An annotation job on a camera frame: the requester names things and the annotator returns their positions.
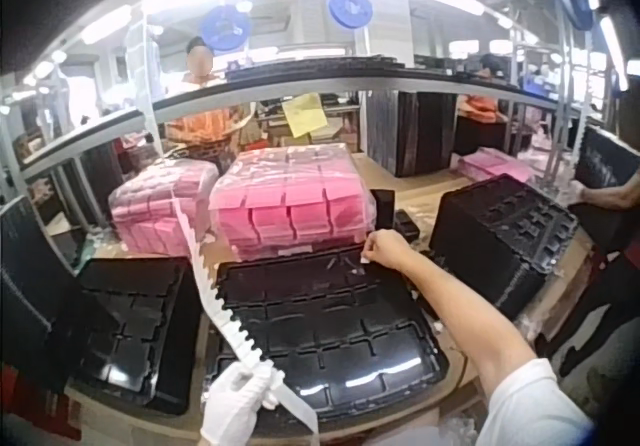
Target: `forearm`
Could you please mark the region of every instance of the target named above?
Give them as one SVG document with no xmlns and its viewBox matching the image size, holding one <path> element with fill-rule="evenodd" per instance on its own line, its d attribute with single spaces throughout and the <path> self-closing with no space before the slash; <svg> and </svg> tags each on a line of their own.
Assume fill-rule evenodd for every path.
<svg viewBox="0 0 640 446">
<path fill-rule="evenodd" d="M 635 206 L 636 199 L 624 186 L 604 189 L 585 188 L 580 199 L 605 209 L 623 210 Z"/>
<path fill-rule="evenodd" d="M 515 326 L 484 298 L 424 256 L 402 268 L 438 313 L 458 347 L 475 365 L 487 397 L 536 355 Z"/>
</svg>

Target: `plastic bag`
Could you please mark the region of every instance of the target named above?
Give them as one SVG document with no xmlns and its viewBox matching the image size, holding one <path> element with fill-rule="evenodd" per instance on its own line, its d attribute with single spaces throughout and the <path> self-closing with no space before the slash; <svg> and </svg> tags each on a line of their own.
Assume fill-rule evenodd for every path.
<svg viewBox="0 0 640 446">
<path fill-rule="evenodd" d="M 209 203 L 215 231 L 240 260 L 362 242 L 376 219 L 344 144 L 242 153 Z"/>
<path fill-rule="evenodd" d="M 206 161 L 165 160 L 148 167 L 109 196 L 120 239 L 133 252 L 186 255 L 172 198 L 180 201 L 200 240 L 210 226 L 209 194 L 217 180 L 218 168 Z"/>
</svg>

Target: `pink packaged stack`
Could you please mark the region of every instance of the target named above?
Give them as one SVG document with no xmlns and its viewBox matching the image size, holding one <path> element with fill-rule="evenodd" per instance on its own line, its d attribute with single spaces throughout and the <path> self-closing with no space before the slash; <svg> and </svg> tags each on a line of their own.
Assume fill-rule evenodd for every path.
<svg viewBox="0 0 640 446">
<path fill-rule="evenodd" d="M 188 255 L 173 198 L 202 239 L 211 224 L 209 195 L 217 180 L 218 168 L 206 161 L 165 160 L 149 166 L 109 196 L 120 239 L 133 252 Z"/>
<path fill-rule="evenodd" d="M 507 173 L 526 183 L 533 176 L 533 170 L 528 165 L 492 148 L 480 148 L 473 154 L 462 156 L 458 160 L 457 170 L 476 181 Z"/>
<path fill-rule="evenodd" d="M 209 209 L 240 260 L 362 242 L 376 214 L 344 144 L 242 153 L 213 188 Z"/>
</svg>

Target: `orange shirt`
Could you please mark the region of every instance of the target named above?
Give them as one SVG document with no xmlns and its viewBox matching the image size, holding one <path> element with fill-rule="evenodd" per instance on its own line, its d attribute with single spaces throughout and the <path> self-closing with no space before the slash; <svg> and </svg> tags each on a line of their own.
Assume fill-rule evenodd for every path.
<svg viewBox="0 0 640 446">
<path fill-rule="evenodd" d="M 498 114 L 497 99 L 469 95 L 463 101 L 466 107 L 459 109 L 461 116 L 486 124 L 502 122 L 502 117 Z"/>
</svg>

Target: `gloved hand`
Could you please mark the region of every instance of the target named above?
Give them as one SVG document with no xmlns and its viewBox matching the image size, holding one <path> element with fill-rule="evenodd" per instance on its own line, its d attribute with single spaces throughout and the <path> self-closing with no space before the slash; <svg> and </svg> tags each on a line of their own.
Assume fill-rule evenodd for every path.
<svg viewBox="0 0 640 446">
<path fill-rule="evenodd" d="M 560 191 L 558 197 L 556 198 L 557 203 L 560 206 L 571 206 L 572 204 L 577 204 L 583 201 L 582 192 L 584 191 L 584 185 L 580 181 L 576 181 L 575 179 L 569 182 L 569 186 L 567 189 Z"/>
<path fill-rule="evenodd" d="M 232 363 L 209 388 L 200 434 L 214 446 L 244 446 L 249 441 L 275 368 L 259 364 L 253 372 Z"/>
</svg>

